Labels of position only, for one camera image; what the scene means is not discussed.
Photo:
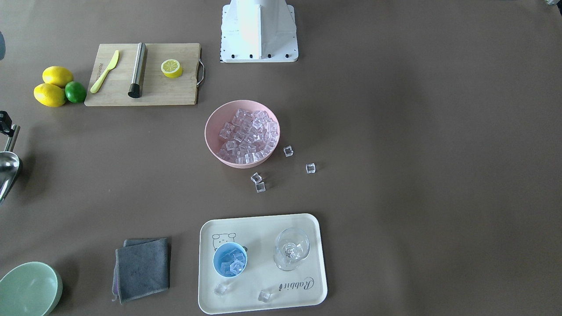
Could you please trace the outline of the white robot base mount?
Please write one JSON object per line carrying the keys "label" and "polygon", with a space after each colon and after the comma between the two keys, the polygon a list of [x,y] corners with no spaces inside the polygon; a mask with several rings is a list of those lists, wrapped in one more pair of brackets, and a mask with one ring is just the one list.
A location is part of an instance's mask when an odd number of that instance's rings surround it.
{"label": "white robot base mount", "polygon": [[231,0],[222,7],[220,62],[299,59],[295,9],[285,0]]}

